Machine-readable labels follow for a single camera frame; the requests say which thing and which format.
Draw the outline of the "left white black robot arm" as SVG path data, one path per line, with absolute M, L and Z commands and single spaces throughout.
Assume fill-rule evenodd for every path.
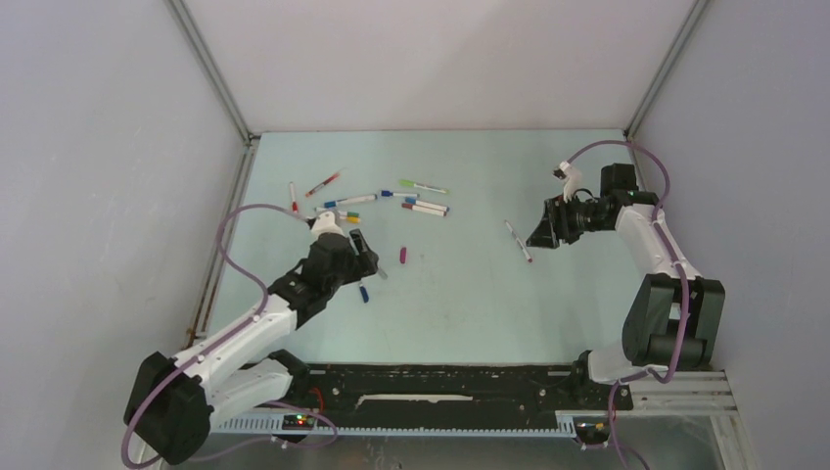
M 154 352 L 141 363 L 124 411 L 121 457 L 130 469 L 132 437 L 156 458 L 180 464 L 195 456 L 209 434 L 228 419 L 278 400 L 298 407 L 308 380 L 276 359 L 246 363 L 322 312 L 344 285 L 378 271 L 378 255 L 358 229 L 317 235 L 306 258 L 263 289 L 251 311 L 204 342 L 167 357 Z

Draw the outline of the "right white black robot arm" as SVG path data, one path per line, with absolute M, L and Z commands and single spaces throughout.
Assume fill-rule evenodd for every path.
M 540 222 L 527 240 L 534 248 L 557 249 L 593 232 L 615 232 L 643 275 L 616 343 L 587 354 L 587 371 L 574 377 L 575 405 L 593 409 L 608 384 L 647 375 L 670 380 L 678 371 L 710 365 L 725 302 L 718 280 L 706 278 L 680 250 L 659 198 L 641 190 L 631 164 L 602 168 L 600 191 L 582 200 L 570 181 L 580 173 L 563 163 L 554 172 L 567 184 L 543 203 Z

